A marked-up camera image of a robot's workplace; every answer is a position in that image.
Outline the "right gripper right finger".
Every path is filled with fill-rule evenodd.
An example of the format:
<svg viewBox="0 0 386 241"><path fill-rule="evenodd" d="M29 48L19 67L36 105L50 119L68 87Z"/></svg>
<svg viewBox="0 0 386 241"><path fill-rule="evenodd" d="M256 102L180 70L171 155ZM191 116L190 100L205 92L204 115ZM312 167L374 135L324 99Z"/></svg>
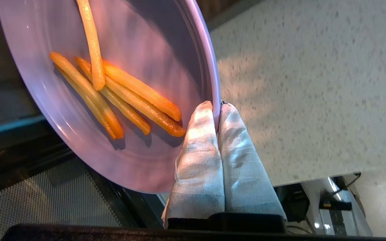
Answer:
<svg viewBox="0 0 386 241"><path fill-rule="evenodd" d="M246 125L230 103L221 105L218 148L222 159L225 211L277 215L286 221Z"/></svg>

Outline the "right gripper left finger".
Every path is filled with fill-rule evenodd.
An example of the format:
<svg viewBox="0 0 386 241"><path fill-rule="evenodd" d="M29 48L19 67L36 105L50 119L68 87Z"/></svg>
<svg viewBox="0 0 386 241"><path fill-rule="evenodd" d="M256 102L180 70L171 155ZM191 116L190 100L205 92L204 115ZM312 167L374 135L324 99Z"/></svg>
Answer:
<svg viewBox="0 0 386 241"><path fill-rule="evenodd" d="M165 228L171 219L207 219L225 211L222 160L209 101L199 104L191 116L174 178L162 214Z"/></svg>

